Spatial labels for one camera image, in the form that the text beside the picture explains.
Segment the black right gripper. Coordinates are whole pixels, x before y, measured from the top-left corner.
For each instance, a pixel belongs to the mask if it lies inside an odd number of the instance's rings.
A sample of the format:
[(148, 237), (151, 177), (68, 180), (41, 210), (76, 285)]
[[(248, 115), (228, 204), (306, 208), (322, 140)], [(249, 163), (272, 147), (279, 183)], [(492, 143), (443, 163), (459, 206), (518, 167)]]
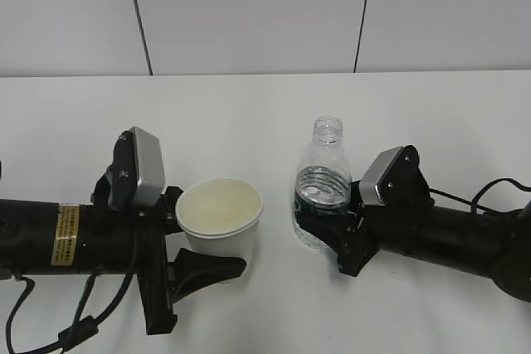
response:
[(376, 239), (366, 222), (367, 209), (359, 183), (359, 180), (351, 182), (350, 201), (344, 213), (314, 215), (295, 212), (297, 225), (336, 253), (339, 272), (347, 276), (358, 276), (378, 252)]

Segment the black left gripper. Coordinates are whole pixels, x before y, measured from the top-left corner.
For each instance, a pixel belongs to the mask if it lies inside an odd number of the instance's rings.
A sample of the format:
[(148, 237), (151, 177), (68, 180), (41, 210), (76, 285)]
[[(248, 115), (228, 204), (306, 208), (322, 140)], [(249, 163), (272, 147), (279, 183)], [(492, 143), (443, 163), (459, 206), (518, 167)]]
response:
[(109, 207), (110, 183), (101, 177), (91, 194), (86, 249), (104, 274), (124, 279), (110, 304), (95, 317), (106, 321), (123, 300), (133, 277), (147, 324), (175, 324), (173, 304), (214, 284), (241, 277), (246, 261), (240, 257), (205, 255), (180, 249), (168, 262), (166, 236), (180, 232), (176, 216), (180, 187), (168, 186), (152, 207)]

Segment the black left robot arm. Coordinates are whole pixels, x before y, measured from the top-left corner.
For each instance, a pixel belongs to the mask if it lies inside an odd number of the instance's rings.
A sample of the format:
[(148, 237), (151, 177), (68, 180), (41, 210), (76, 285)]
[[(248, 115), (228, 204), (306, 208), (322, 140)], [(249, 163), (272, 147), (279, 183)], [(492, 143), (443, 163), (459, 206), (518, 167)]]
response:
[(139, 284), (146, 332), (170, 333), (182, 298), (246, 269), (240, 255), (203, 255), (181, 248), (168, 260), (166, 237), (181, 232), (175, 205), (182, 190), (168, 187), (152, 206), (111, 209), (105, 182), (89, 205), (1, 201), (1, 275), (126, 274)]

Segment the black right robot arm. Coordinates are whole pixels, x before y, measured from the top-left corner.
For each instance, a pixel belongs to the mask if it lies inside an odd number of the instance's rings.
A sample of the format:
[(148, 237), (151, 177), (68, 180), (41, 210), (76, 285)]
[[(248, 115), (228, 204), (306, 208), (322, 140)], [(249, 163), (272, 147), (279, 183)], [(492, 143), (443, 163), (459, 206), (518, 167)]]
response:
[(379, 251), (490, 279), (511, 297), (530, 300), (530, 213), (478, 213), (436, 206), (433, 190), (416, 183), (385, 206), (362, 202), (358, 183), (344, 213), (312, 211), (297, 200), (295, 222), (336, 254), (352, 277)]

